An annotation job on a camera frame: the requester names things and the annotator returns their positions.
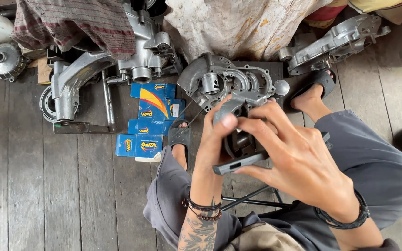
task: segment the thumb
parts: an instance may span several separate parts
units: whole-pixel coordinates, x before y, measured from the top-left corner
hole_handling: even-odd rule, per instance
[[[248,165],[238,168],[235,173],[244,173],[253,176],[266,184],[270,182],[271,169],[259,167],[256,165]]]
[[[237,128],[238,119],[233,114],[226,114],[218,123],[214,125],[212,137],[222,140]]]

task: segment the gray pants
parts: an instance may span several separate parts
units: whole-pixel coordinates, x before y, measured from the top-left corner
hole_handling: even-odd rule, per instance
[[[350,110],[322,117],[315,128],[330,133],[333,159],[365,198],[377,226],[383,229],[398,220],[402,216],[402,152],[379,137]],[[187,172],[166,146],[143,213],[175,248],[187,212],[181,202],[188,195],[190,182]],[[317,219],[309,205],[299,203],[287,212],[282,209],[259,217],[291,235],[306,250],[339,249],[328,226]],[[223,212],[218,221],[214,250],[225,248],[242,228],[236,216]]]

